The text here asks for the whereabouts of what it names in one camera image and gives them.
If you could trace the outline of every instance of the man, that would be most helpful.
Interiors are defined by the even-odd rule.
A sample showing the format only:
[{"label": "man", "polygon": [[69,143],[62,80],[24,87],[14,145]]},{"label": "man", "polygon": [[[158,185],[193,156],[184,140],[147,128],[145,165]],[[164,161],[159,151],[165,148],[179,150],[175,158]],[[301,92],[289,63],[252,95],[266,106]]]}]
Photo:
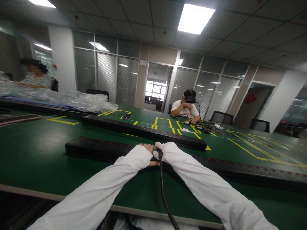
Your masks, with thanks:
[{"label": "man", "polygon": [[171,110],[172,117],[182,116],[190,118],[189,122],[196,124],[201,120],[199,113],[194,105],[196,99],[196,92],[191,90],[186,90],[183,93],[183,97],[179,101],[173,103]]},{"label": "man", "polygon": [[26,85],[31,88],[48,88],[51,89],[52,79],[47,75],[47,66],[43,65],[40,61],[35,59],[23,58],[20,60],[27,68],[30,75],[26,75],[24,80],[16,82],[20,85]]}]

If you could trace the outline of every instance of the fluorescent light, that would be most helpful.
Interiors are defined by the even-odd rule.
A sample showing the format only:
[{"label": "fluorescent light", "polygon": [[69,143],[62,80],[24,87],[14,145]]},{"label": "fluorescent light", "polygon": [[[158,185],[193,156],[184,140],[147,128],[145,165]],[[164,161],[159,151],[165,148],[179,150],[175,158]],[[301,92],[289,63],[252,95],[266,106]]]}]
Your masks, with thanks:
[{"label": "fluorescent light", "polygon": [[128,67],[129,68],[129,66],[127,66],[127,65],[125,65],[125,64],[119,64],[119,65],[121,65],[122,67]]},{"label": "fluorescent light", "polygon": [[48,0],[29,0],[29,1],[32,2],[35,5],[41,5],[41,6],[47,6],[47,7],[55,8],[55,6],[52,5],[51,2],[49,2]]},{"label": "fluorescent light", "polygon": [[200,34],[212,17],[214,9],[185,4],[181,14],[178,30]]},{"label": "fluorescent light", "polygon": [[43,46],[43,45],[40,45],[40,44],[34,44],[34,45],[37,45],[37,46],[42,47],[42,48],[47,49],[47,50],[52,50],[52,49],[50,49],[49,47]]},{"label": "fluorescent light", "polygon": [[91,44],[92,46],[95,46],[96,49],[98,49],[98,50],[109,52],[109,51],[108,51],[103,45],[101,45],[100,43],[96,43],[96,42],[95,42],[95,45],[94,45],[93,42],[89,42],[89,44]]}]

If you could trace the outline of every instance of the smartphone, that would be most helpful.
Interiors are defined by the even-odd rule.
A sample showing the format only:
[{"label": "smartphone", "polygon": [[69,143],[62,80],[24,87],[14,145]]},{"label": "smartphone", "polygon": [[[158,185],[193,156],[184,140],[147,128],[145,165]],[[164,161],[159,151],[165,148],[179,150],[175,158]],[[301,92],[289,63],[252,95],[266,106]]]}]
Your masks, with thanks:
[{"label": "smartphone", "polygon": [[126,120],[129,120],[130,117],[132,117],[132,114],[126,113],[122,118],[123,118],[123,119],[126,119]]},{"label": "smartphone", "polygon": [[41,116],[38,116],[36,114],[28,114],[28,115],[2,118],[2,119],[0,119],[0,126],[6,125],[6,124],[11,124],[11,123],[22,122],[22,121],[37,120],[37,119],[41,119],[41,118],[42,118]]}]

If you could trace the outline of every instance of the desk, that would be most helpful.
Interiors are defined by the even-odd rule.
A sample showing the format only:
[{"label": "desk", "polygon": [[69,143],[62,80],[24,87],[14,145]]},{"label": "desk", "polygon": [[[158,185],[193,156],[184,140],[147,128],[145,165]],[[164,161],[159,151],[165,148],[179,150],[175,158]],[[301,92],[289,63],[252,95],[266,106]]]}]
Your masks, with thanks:
[{"label": "desk", "polygon": [[[298,138],[226,125],[223,125],[225,136],[215,132],[207,135],[184,124],[185,118],[173,119],[169,114],[124,105],[119,105],[118,111],[101,116],[119,120],[128,112],[133,114],[133,120],[127,121],[129,123],[201,138],[208,144],[206,152],[181,148],[187,153],[307,174],[307,142]],[[13,115],[29,113],[22,110],[12,112]],[[79,136],[127,144],[155,143],[142,137],[88,126],[79,123],[78,118],[40,115],[43,116],[41,120],[0,127],[0,190],[62,200],[110,165],[63,155],[64,144]],[[182,132],[181,128],[192,133]],[[196,200],[178,176],[165,172],[164,183],[168,205],[178,222],[223,228],[220,219]],[[230,184],[252,200],[280,230],[306,227],[306,194]],[[140,171],[121,190],[111,210],[168,219],[160,192],[159,172]]]}]

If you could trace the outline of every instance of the black power strip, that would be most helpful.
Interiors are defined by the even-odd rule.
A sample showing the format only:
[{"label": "black power strip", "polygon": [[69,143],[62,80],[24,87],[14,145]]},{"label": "black power strip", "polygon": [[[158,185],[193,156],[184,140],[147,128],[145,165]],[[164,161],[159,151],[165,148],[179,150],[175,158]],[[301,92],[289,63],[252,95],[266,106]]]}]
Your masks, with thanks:
[{"label": "black power strip", "polygon": [[[135,145],[78,137],[65,144],[66,155],[114,163]],[[307,193],[307,175],[262,166],[246,165],[219,159],[193,156],[204,167],[219,174],[224,180]],[[163,168],[172,167],[163,162]]]},{"label": "black power strip", "polygon": [[201,139],[187,137],[162,130],[146,128],[144,126],[133,125],[126,123],[125,121],[116,121],[92,115],[81,117],[81,121],[83,124],[105,128],[134,136],[140,136],[159,142],[174,142],[178,146],[186,147],[189,149],[205,151],[207,147],[207,144]]}]

